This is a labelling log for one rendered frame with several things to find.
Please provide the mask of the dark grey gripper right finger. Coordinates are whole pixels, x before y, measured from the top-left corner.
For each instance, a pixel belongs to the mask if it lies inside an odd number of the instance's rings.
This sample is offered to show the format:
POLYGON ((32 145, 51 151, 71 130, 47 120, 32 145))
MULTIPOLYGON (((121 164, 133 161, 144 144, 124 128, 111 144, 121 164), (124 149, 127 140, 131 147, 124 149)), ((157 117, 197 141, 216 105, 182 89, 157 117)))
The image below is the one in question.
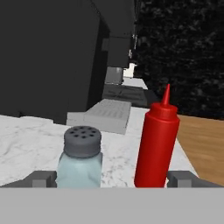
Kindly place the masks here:
POLYGON ((220 187, 213 182, 198 178, 190 171, 168 171, 168 187, 220 187))

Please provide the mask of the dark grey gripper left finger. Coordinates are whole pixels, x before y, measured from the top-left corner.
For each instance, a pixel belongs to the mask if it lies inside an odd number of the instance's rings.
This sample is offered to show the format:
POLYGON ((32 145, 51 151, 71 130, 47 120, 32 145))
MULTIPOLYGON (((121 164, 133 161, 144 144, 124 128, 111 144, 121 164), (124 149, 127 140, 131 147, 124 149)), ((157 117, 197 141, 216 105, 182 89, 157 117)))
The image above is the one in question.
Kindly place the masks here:
POLYGON ((29 188, 29 187, 53 187, 56 184, 57 172, 56 171, 33 171, 24 179, 11 182, 9 184, 3 185, 3 187, 16 187, 16 188, 29 188))

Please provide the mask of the red condiment squeeze bottle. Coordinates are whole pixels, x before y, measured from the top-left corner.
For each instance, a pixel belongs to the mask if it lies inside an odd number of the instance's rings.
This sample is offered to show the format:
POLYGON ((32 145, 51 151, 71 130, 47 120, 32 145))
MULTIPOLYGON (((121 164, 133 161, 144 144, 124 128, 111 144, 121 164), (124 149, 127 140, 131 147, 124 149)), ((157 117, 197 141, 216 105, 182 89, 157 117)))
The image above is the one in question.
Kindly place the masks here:
POLYGON ((178 108, 170 104, 170 85, 161 102, 145 114, 136 162, 135 187, 164 187, 179 130, 178 108))

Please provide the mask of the glass shaker with grey lid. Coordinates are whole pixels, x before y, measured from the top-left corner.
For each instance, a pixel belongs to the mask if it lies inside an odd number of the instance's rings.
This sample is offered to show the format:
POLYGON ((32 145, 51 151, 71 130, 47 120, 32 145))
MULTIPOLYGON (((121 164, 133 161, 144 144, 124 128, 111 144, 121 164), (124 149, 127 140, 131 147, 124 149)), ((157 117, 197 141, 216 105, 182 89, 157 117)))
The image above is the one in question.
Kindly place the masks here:
POLYGON ((101 186, 101 132, 90 126, 75 126, 64 134, 64 148, 59 158, 58 188, 95 188, 101 186))

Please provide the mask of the dark grey hob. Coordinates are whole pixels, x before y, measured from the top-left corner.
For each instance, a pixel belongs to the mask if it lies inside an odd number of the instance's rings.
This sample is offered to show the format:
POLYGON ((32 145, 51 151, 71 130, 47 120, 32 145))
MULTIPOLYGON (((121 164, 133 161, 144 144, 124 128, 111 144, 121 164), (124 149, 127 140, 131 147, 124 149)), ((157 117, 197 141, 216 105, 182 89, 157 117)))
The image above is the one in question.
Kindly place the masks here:
POLYGON ((153 102, 160 102, 152 90, 113 84, 104 85, 102 98, 130 102, 133 107, 145 109, 153 102))

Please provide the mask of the small white container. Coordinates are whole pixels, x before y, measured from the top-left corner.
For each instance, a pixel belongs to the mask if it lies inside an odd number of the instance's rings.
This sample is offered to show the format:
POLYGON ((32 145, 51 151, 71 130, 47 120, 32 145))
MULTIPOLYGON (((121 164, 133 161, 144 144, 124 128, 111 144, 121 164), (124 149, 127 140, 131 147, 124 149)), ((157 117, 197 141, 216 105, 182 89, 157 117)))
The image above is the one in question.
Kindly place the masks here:
POLYGON ((134 77, 134 71, 135 71, 136 64, 130 63, 128 68, 125 68, 123 70, 123 76, 128 78, 134 77))

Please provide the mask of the black range hood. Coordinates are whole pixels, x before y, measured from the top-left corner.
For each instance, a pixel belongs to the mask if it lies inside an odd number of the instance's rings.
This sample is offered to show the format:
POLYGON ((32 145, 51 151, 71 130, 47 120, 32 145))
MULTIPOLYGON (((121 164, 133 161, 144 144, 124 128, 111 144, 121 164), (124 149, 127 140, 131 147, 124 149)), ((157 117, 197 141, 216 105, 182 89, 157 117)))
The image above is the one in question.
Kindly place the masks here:
POLYGON ((128 68, 137 0, 92 0, 109 28, 108 66, 128 68))

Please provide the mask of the black wall cabinet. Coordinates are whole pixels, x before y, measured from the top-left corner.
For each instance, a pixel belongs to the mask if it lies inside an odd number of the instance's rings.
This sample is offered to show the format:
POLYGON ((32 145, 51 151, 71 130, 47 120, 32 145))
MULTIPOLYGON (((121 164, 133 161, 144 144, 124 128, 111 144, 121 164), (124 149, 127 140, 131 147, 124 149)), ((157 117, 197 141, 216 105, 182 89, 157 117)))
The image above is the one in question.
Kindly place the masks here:
POLYGON ((91 0, 0 0, 0 115, 67 122, 102 100, 109 28, 91 0))

